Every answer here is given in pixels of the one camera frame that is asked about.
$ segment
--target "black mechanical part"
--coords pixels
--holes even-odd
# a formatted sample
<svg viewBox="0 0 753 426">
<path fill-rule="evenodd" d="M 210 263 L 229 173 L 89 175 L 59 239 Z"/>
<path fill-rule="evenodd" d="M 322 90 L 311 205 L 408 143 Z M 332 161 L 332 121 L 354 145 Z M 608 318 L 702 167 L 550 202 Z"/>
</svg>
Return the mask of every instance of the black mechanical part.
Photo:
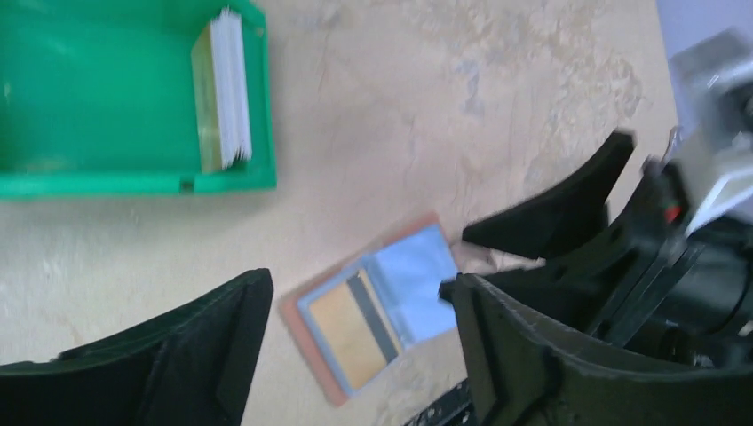
<svg viewBox="0 0 753 426">
<path fill-rule="evenodd" d="M 631 134 L 612 133 L 573 175 L 519 206 L 469 225 L 463 240 L 529 259 L 576 249 L 608 225 L 606 197 L 633 149 Z"/>
<path fill-rule="evenodd" d="M 8 425 L 239 425 L 272 304 L 268 270 L 48 363 L 0 366 Z"/>
<path fill-rule="evenodd" d="M 610 160 L 608 155 L 595 156 L 584 169 L 576 171 L 580 185 L 614 182 L 613 175 L 605 175 L 608 168 L 602 165 L 623 161 L 621 152 L 614 155 L 617 160 Z M 545 193 L 545 200 L 552 205 L 567 205 L 570 192 L 558 188 Z M 495 239 L 506 240 L 505 247 L 512 253 L 520 252 L 516 250 L 518 244 L 530 249 L 529 241 L 508 233 L 513 225 L 546 235 L 563 235 L 559 227 L 566 223 L 559 220 L 561 214 L 556 209 L 545 210 L 550 212 L 549 218 L 543 213 L 536 217 L 529 211 L 538 205 L 538 199 L 480 224 Z M 749 344 L 744 331 L 753 327 L 747 326 L 753 320 L 753 296 L 749 292 L 753 227 L 721 217 L 686 238 L 682 232 L 688 219 L 682 213 L 685 206 L 682 182 L 673 164 L 649 160 L 638 187 L 611 225 L 560 256 L 529 250 L 529 255 L 547 256 L 544 266 L 498 272 L 486 279 L 523 304 L 613 345 L 628 345 L 647 322 L 659 321 L 676 324 L 688 333 L 692 339 L 682 339 L 681 347 L 692 347 L 696 355 L 704 355 L 696 353 L 703 347 L 716 348 L 705 354 L 716 367 L 733 367 L 727 362 L 735 359 L 747 362 L 747 356 L 729 356 L 720 348 L 726 346 L 729 352 L 740 353 L 735 346 Z M 604 207 L 587 203 L 571 208 L 578 212 L 591 209 L 584 213 L 591 217 Z M 542 247 L 550 245 L 545 242 Z M 672 357 L 698 358 L 675 352 Z"/>
<path fill-rule="evenodd" d="M 440 288 L 479 424 L 753 424 L 753 226 L 722 216 L 686 236 L 682 174 L 652 159 L 614 222 L 592 220 L 627 161 L 614 144 L 632 147 L 616 136 L 563 184 L 464 231 L 546 260 Z"/>
<path fill-rule="evenodd" d="M 479 426 L 471 403 L 468 381 L 445 392 L 405 426 Z"/>
<path fill-rule="evenodd" d="M 475 275 L 443 284 L 455 307 L 479 424 L 745 425 L 753 366 L 699 368 L 589 337 Z"/>
</svg>

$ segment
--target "green plastic bin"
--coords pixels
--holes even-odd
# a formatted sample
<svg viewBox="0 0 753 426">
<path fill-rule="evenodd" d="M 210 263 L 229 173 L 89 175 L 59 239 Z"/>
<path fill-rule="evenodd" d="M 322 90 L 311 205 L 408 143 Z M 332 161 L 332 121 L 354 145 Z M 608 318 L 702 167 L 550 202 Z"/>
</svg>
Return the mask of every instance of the green plastic bin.
<svg viewBox="0 0 753 426">
<path fill-rule="evenodd" d="M 242 16 L 253 156 L 201 173 L 191 49 Z M 274 188 L 266 20 L 245 0 L 0 1 L 0 198 Z"/>
</svg>

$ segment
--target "white paper stack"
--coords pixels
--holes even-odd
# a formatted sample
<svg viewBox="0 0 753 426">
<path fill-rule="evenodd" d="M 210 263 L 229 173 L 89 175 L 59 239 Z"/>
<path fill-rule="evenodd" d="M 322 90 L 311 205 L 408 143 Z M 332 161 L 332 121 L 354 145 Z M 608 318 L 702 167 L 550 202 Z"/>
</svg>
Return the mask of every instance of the white paper stack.
<svg viewBox="0 0 753 426">
<path fill-rule="evenodd" d="M 191 59 L 202 171 L 251 158 L 241 17 L 225 8 L 199 36 Z"/>
</svg>

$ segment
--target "beige countertop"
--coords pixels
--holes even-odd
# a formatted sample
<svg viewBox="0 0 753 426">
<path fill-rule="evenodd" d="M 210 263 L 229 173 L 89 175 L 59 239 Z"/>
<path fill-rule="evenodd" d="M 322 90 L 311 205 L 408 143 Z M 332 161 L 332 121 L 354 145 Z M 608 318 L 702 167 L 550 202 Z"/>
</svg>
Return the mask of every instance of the beige countertop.
<svg viewBox="0 0 753 426">
<path fill-rule="evenodd" d="M 47 360 L 272 271 L 275 297 L 417 209 L 458 235 L 545 188 L 620 126 L 676 123 L 654 0 L 263 0 L 279 189 L 0 204 L 0 362 Z M 248 425 L 400 425 L 464 377 L 456 333 L 335 409 L 276 309 Z"/>
</svg>

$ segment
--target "gray strip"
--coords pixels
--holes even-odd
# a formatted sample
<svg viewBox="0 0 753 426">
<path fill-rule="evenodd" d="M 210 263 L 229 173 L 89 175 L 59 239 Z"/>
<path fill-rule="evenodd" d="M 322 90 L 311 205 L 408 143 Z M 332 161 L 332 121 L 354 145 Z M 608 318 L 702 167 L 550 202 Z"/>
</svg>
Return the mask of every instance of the gray strip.
<svg viewBox="0 0 753 426">
<path fill-rule="evenodd" d="M 366 284 L 363 283 L 359 275 L 352 276 L 347 282 L 348 288 L 351 289 L 353 298 L 361 309 L 363 318 L 366 320 L 366 324 L 371 329 L 371 334 L 374 335 L 376 344 L 379 345 L 384 359 L 389 363 L 398 357 L 398 350 L 395 348 L 395 344 L 387 332 L 387 327 L 384 326 L 384 322 L 379 317 L 379 312 L 374 306 L 374 301 L 371 300 L 371 296 L 366 290 Z"/>
</svg>

